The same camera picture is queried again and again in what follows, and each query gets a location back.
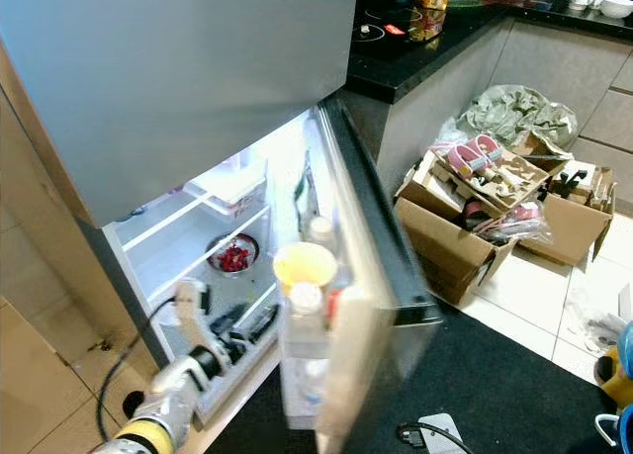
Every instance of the refrigerator door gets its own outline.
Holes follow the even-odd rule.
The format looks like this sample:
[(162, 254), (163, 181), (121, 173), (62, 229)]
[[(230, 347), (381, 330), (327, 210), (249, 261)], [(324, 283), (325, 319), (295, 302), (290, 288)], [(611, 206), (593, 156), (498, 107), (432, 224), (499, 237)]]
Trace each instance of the refrigerator door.
[(48, 173), (102, 227), (342, 86), (354, 2), (0, 0), (0, 37)]
[(313, 412), (304, 404), (305, 417), (295, 399), (315, 397), (302, 389), (306, 377), (297, 375), (296, 367), (303, 363), (310, 374), (316, 362), (293, 355), (292, 335), (284, 332), (292, 322), (286, 319), (281, 337), (284, 403), (291, 427), (316, 430), (320, 452), (361, 453), (376, 431), (380, 406), (417, 365), (441, 318), (346, 108), (330, 97), (315, 114), (354, 289), (338, 299), (324, 391), (317, 394)]

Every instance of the white tile floor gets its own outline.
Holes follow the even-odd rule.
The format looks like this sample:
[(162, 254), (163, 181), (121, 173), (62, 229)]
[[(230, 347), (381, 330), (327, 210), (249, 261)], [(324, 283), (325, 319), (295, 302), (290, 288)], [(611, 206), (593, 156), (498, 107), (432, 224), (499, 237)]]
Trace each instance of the white tile floor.
[[(579, 268), (516, 249), (485, 287), (462, 301), (460, 309), (593, 383), (599, 351), (587, 345), (578, 327), (578, 307), (583, 314), (587, 308), (617, 310), (618, 291), (627, 282), (633, 284), (631, 248), (633, 220), (616, 216), (598, 258)], [(2, 298), (0, 316), (0, 451), (83, 454), (94, 447), (99, 443), (93, 418), (95, 392), (113, 353), (91, 351), (67, 367)], [(121, 389), (114, 390), (106, 403), (109, 430), (124, 421), (118, 408), (122, 397), (129, 390), (142, 390), (150, 375), (146, 354), (133, 358), (117, 376), (115, 385)], [(206, 447), (190, 444), (187, 452), (204, 452)]]

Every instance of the bowl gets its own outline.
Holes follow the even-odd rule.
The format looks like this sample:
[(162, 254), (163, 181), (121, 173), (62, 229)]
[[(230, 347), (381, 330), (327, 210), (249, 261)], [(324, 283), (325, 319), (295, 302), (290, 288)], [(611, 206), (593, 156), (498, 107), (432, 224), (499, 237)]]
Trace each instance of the bowl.
[(600, 12), (606, 17), (623, 19), (633, 12), (633, 1), (629, 0), (602, 0)]
[[(221, 234), (207, 246), (207, 251), (227, 238), (230, 233)], [(255, 238), (239, 233), (222, 248), (207, 258), (207, 262), (216, 271), (227, 277), (239, 276), (250, 269), (259, 256), (259, 245)]]

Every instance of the black mat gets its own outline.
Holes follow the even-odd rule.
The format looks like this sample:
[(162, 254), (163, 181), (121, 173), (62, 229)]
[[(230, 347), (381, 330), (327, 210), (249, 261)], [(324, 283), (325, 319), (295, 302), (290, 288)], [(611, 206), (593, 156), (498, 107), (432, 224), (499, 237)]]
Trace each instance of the black mat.
[[(482, 323), (443, 305), (445, 324), (410, 381), (385, 409), (364, 454), (414, 454), (399, 422), (448, 412), (478, 454), (595, 453), (592, 422), (615, 412), (602, 391)], [(311, 431), (286, 428), (275, 370), (207, 454), (314, 453)]]

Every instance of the kitchen counter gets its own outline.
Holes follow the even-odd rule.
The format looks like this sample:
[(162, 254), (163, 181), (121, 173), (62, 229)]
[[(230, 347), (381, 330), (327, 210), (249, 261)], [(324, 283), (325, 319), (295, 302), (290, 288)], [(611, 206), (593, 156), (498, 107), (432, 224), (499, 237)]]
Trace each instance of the kitchen counter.
[[(352, 43), (349, 91), (394, 104), (473, 44), (503, 18), (511, 16), (547, 27), (564, 27), (615, 41), (633, 42), (633, 15), (610, 19), (587, 8), (570, 10), (569, 0), (451, 0), (442, 33), (431, 42), (387, 33), (372, 43)], [(363, 24), (358, 17), (357, 26)], [(407, 24), (395, 25), (403, 30)]]

